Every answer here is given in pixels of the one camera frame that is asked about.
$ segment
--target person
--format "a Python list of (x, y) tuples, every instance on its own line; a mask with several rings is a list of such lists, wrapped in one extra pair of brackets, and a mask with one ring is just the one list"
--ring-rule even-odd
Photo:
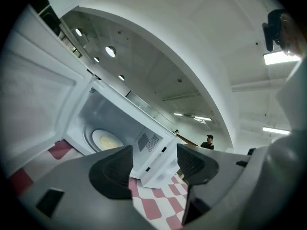
[(212, 135), (207, 135), (207, 142), (203, 142), (201, 144), (202, 148), (207, 148), (207, 149), (211, 149), (214, 150), (214, 145), (213, 145), (213, 136)]

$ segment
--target open microwave door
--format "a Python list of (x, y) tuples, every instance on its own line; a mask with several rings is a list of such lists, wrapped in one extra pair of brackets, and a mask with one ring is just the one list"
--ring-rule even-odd
[(63, 137), (92, 74), (27, 7), (1, 56), (1, 159), (7, 176)]

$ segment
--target round ceiling light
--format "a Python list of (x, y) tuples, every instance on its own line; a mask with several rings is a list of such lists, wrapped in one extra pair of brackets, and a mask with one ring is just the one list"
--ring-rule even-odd
[(76, 34), (78, 34), (79, 36), (82, 36), (82, 32), (80, 29), (77, 28), (75, 31), (76, 31)]
[(111, 56), (115, 57), (116, 55), (116, 49), (113, 46), (106, 47), (106, 52)]
[(119, 77), (120, 80), (125, 81), (125, 76), (124, 75), (119, 75), (118, 77)]

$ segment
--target black shirt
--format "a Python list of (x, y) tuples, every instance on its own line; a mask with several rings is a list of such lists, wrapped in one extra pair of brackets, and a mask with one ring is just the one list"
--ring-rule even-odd
[(201, 147), (202, 148), (208, 148), (208, 149), (211, 149), (211, 150), (214, 150), (214, 145), (211, 143), (211, 144), (208, 144), (207, 142), (203, 142), (201, 144)]

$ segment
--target red and white checkered tablecloth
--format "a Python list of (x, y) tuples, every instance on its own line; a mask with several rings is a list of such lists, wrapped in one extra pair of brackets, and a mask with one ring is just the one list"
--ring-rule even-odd
[[(59, 141), (16, 171), (9, 181), (19, 196), (60, 163), (79, 157), (82, 154), (68, 142)], [(130, 178), (129, 189), (132, 191), (134, 207), (158, 230), (181, 228), (188, 187), (177, 174), (161, 189), (142, 187), (140, 180)]]

